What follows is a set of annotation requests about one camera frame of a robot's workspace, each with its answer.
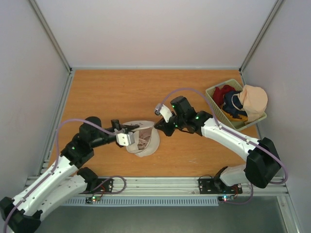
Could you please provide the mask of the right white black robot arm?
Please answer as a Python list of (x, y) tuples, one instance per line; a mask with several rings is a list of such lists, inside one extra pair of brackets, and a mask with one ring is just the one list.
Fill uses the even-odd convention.
[(281, 169), (279, 155), (274, 143), (269, 138), (261, 140), (244, 135), (216, 121), (205, 111), (196, 112), (188, 100), (179, 96), (171, 101), (173, 110), (158, 104), (155, 114), (161, 120), (155, 128), (166, 136), (179, 130), (212, 139), (239, 155), (244, 165), (225, 166), (213, 177), (214, 186), (220, 193), (240, 183), (251, 183), (258, 188), (265, 188)]

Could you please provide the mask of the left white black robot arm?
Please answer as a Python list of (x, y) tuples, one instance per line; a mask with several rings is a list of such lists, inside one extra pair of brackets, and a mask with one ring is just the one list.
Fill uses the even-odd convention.
[(53, 164), (24, 191), (13, 198), (0, 201), (4, 220), (3, 232), (34, 233), (42, 221), (56, 208), (80, 193), (93, 193), (98, 187), (98, 176), (84, 164), (94, 156), (94, 148), (116, 142), (119, 147), (134, 143), (134, 130), (139, 126), (111, 121), (111, 127), (102, 128), (101, 120), (92, 116), (81, 122), (79, 132)]

